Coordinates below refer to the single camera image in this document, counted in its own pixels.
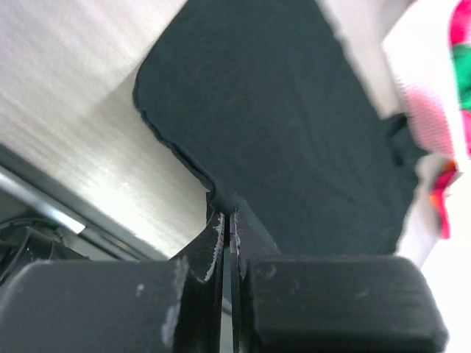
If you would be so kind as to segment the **green t shirt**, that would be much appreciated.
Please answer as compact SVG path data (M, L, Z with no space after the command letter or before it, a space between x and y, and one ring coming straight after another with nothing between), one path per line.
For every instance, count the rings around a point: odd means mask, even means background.
M470 46L460 43L454 45L453 63L461 109L470 111Z

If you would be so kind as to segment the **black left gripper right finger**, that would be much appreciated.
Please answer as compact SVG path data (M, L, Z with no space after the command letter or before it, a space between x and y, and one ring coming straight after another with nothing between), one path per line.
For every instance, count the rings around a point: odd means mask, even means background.
M398 256L281 255L230 216L235 352L443 352L421 271Z

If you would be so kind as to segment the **black t shirt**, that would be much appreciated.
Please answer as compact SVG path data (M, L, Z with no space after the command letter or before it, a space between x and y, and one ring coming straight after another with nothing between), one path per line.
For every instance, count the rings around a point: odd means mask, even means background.
M141 65L157 139L278 250L391 254L424 154L383 120L314 1L189 1Z

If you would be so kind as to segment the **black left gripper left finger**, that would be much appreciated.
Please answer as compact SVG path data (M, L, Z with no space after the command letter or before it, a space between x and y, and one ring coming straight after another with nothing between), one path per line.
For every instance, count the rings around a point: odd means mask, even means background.
M3 352L217 352L224 216L168 261L40 260L1 294Z

